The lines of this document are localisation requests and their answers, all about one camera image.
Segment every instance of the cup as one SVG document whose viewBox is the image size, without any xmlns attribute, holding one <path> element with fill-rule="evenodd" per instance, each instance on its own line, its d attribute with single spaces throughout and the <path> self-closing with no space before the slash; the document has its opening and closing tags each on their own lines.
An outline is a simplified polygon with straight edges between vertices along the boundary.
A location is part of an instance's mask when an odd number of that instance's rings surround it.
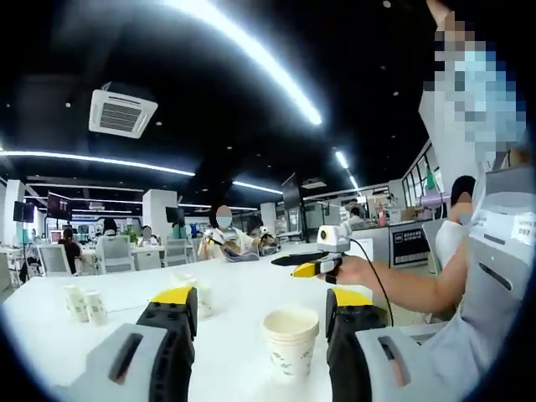
<svg viewBox="0 0 536 402">
<path fill-rule="evenodd" d="M 276 381 L 294 383 L 307 377 L 319 332 L 318 314 L 302 307 L 276 310 L 266 316 L 263 328 Z"/>
<path fill-rule="evenodd" d="M 69 314 L 78 322 L 88 322 L 89 318 L 85 310 L 84 293 L 78 286 L 67 285 L 65 290 L 65 307 Z"/>
<path fill-rule="evenodd" d="M 198 317 L 206 318 L 212 315 L 212 288 L 206 282 L 197 282 L 198 291 Z"/>
<path fill-rule="evenodd" d="M 102 305 L 101 294 L 98 291 L 87 291 L 84 296 L 90 322 L 96 326 L 105 325 L 108 322 L 108 313 Z"/>
</svg>

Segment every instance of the person's raised arm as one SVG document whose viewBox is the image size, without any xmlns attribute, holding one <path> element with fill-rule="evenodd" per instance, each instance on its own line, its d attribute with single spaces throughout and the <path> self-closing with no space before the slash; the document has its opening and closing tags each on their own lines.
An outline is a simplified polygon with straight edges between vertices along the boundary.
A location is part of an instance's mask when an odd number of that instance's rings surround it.
<svg viewBox="0 0 536 402">
<path fill-rule="evenodd" d="M 466 284 L 465 240 L 437 277 L 418 276 L 404 270 L 389 269 L 373 262 L 390 302 L 414 312 L 443 312 L 456 305 Z M 338 284 L 363 285 L 378 295 L 381 286 L 369 263 L 360 257 L 346 257 L 338 274 Z"/>
</svg>

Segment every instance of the ceiling vent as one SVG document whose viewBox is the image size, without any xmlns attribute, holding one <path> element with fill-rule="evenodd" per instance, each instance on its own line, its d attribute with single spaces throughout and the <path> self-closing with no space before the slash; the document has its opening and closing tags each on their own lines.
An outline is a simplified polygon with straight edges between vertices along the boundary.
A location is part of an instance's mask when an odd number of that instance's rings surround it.
<svg viewBox="0 0 536 402">
<path fill-rule="evenodd" d="M 327 185 L 319 178 L 310 178 L 303 182 L 302 187 L 307 190 L 313 190 L 314 188 L 326 187 Z"/>
<path fill-rule="evenodd" d="M 91 97 L 90 131 L 114 136 L 142 136 L 158 104 L 107 90 L 94 90 Z"/>
</svg>

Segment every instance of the display screen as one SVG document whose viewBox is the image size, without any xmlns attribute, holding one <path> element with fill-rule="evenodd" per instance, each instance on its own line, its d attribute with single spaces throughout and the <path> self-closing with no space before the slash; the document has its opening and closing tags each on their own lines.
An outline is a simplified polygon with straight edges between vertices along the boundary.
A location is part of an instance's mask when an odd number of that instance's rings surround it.
<svg viewBox="0 0 536 402">
<path fill-rule="evenodd" d="M 32 204 L 21 203 L 15 201 L 13 208 L 13 220 L 15 222 L 34 222 L 34 207 Z"/>
<path fill-rule="evenodd" d="M 72 220 L 70 200 L 58 194 L 49 193 L 47 218 Z"/>
<path fill-rule="evenodd" d="M 184 226 L 184 210 L 182 208 L 166 207 L 166 218 L 170 224 Z"/>
<path fill-rule="evenodd" d="M 298 208 L 302 203 L 300 184 L 294 173 L 282 186 L 285 209 Z"/>
</svg>

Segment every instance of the white paper cup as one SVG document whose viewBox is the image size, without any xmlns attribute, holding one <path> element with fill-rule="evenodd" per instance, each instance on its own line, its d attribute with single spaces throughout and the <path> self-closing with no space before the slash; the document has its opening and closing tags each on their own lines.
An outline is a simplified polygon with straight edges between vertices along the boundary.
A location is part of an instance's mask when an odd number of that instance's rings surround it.
<svg viewBox="0 0 536 402">
<path fill-rule="evenodd" d="M 318 315 L 301 307 L 277 310 L 266 316 L 263 327 L 276 380 L 293 383 L 308 376 L 319 332 Z"/>
<path fill-rule="evenodd" d="M 108 322 L 108 313 L 102 305 L 101 294 L 98 291 L 85 293 L 85 304 L 90 322 L 96 326 L 105 325 Z"/>
<path fill-rule="evenodd" d="M 64 290 L 67 312 L 78 322 L 88 322 L 84 293 L 75 285 L 64 286 Z"/>
<path fill-rule="evenodd" d="M 210 317 L 212 315 L 212 288 L 205 282 L 197 282 L 195 288 L 198 291 L 198 317 Z"/>
</svg>

